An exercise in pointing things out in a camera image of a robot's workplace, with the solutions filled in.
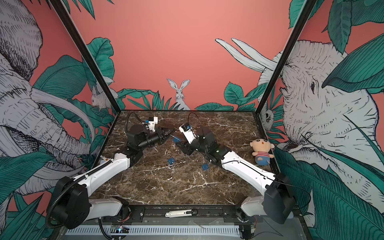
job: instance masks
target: stuffed doll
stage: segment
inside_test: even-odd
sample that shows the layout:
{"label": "stuffed doll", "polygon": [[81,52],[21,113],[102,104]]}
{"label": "stuffed doll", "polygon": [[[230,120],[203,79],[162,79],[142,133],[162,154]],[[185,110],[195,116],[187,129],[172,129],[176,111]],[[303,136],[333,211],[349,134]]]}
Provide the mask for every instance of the stuffed doll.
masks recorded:
{"label": "stuffed doll", "polygon": [[271,148],[274,148],[275,146],[265,139],[253,140],[252,142],[250,142],[249,145],[254,150],[254,152],[252,153],[252,156],[255,156],[255,162],[258,165],[261,165],[261,166],[268,165],[270,162],[270,159],[275,157],[273,154],[268,153],[271,150]]}

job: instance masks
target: rabbit drawing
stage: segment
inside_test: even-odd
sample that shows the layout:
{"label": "rabbit drawing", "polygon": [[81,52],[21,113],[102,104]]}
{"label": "rabbit drawing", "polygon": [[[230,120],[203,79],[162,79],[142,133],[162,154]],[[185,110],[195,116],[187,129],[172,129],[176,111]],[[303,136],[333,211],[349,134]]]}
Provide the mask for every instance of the rabbit drawing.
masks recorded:
{"label": "rabbit drawing", "polygon": [[190,108],[185,104],[184,102],[184,94],[183,94],[183,88],[185,88],[188,84],[189,84],[189,79],[187,80],[184,80],[180,86],[180,88],[177,87],[177,84],[167,78],[168,82],[169,82],[169,85],[176,90],[176,105],[179,105],[179,107],[177,108],[177,110],[190,110]]}

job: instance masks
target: marble tabletop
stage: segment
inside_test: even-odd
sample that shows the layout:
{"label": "marble tabletop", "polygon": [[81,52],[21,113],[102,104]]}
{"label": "marble tabletop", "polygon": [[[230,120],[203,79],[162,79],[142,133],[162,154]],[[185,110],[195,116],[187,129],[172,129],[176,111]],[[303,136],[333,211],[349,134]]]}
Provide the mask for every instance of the marble tabletop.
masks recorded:
{"label": "marble tabletop", "polygon": [[[106,143],[102,155],[111,158],[126,140],[125,119],[129,111],[122,112]],[[185,111],[136,111],[141,119],[150,116],[159,118],[160,127],[178,129],[187,122],[189,112]],[[219,144],[224,144],[240,157],[255,164],[249,143],[260,138],[253,114],[250,112],[195,112],[203,126],[208,126]],[[190,124],[198,127],[199,122],[193,114]],[[130,117],[128,129],[138,121]],[[173,134],[181,139],[177,131]],[[167,160],[175,163],[168,165]],[[219,166],[209,164],[203,171],[204,157],[199,152],[190,156],[182,153],[172,141],[147,148],[140,161],[133,167],[122,171],[99,187],[90,198],[109,198],[119,196],[131,204],[237,204],[246,196],[258,196],[259,192],[249,183]],[[269,166],[262,167],[271,171]]]}

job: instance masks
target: black metal post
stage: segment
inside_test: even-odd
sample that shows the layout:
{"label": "black metal post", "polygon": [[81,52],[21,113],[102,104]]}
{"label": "black metal post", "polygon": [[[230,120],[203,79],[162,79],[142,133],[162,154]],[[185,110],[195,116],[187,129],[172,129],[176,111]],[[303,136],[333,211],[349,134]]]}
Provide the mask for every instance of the black metal post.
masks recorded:
{"label": "black metal post", "polygon": [[111,102],[112,107],[114,108],[116,113],[119,113],[121,110],[118,103],[116,102],[115,98],[112,96],[112,93],[110,92],[108,85],[104,82],[101,72],[99,71],[95,61],[93,60],[93,57],[89,53],[87,46],[85,45],[82,37],[80,36],[75,25],[73,24],[71,17],[68,15],[68,12],[66,11],[65,7],[63,6],[60,0],[50,0],[50,1],[57,15],[60,17],[65,28],[67,29],[68,33],[71,35],[72,40],[74,41],[77,48],[79,49],[85,62],[88,64],[93,75],[95,76],[101,88],[103,89],[105,95]]}
{"label": "black metal post", "polygon": [[291,32],[291,35],[289,36],[288,42],[285,45],[285,48],[281,54],[281,57],[279,59],[279,62],[276,65],[275,70],[273,71],[272,77],[265,89],[264,95],[262,99],[259,102],[259,105],[256,109],[256,115],[259,115],[262,111],[262,108],[265,104],[265,102],[268,99],[269,94],[272,92],[273,86],[276,84],[277,79],[279,79],[280,73],[283,70],[283,67],[285,63],[288,60],[289,55],[291,54],[291,51],[293,47],[295,46],[295,43],[297,39],[300,36],[301,31],[304,28],[305,23],[307,22],[308,17],[311,14],[311,11],[316,3],[316,0],[306,0],[304,3],[303,9],[300,12],[300,15],[297,19],[297,22],[295,26],[293,27],[293,30]]}

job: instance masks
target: robotic arm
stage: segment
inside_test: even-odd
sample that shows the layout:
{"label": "robotic arm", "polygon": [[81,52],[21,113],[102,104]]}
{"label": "robotic arm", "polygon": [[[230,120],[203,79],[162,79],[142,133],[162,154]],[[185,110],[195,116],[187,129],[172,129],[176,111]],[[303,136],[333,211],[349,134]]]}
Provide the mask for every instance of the robotic arm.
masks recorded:
{"label": "robotic arm", "polygon": [[208,161],[235,173],[262,194],[263,198],[248,197],[242,203],[238,216],[260,215],[257,213],[263,210],[275,222],[285,222],[296,205],[296,196],[287,176],[282,173],[276,176],[260,169],[242,159],[227,146],[217,144],[208,127],[202,126],[194,134],[189,123],[185,123],[179,130],[187,139],[176,143],[183,153],[191,155],[194,151],[201,152]]}
{"label": "robotic arm", "polygon": [[[102,184],[121,171],[132,167],[143,156],[146,147],[163,144],[174,132],[173,129],[157,127],[157,117],[142,125],[133,125],[127,134],[127,141],[113,159],[74,178],[64,177],[57,184],[47,207],[46,226],[65,226],[73,229],[83,221],[116,216],[116,220],[129,217],[128,202],[124,199],[88,199]],[[61,224],[52,224],[51,218]]]}

